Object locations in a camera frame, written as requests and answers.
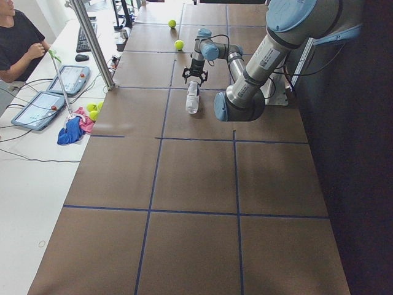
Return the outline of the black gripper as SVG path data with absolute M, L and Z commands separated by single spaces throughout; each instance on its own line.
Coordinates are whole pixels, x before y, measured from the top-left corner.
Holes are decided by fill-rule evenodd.
M 182 77 L 184 78 L 184 84 L 187 83 L 187 79 L 190 77 L 197 77 L 200 79 L 200 87 L 208 79 L 208 71 L 204 70 L 205 60 L 192 59 L 191 65 L 185 67 L 182 72 Z

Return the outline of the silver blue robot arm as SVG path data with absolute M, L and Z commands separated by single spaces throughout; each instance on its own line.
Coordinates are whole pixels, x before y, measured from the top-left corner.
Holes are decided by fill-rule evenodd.
M 258 119 L 265 109 L 262 86 L 291 50 L 313 38 L 322 42 L 344 42 L 359 35 L 363 1 L 269 1 L 267 34 L 245 63 L 237 45 L 212 41 L 211 31 L 199 29 L 190 67 L 184 79 L 206 81 L 206 61 L 224 59 L 234 84 L 219 92 L 214 112 L 222 122 L 248 122 Z

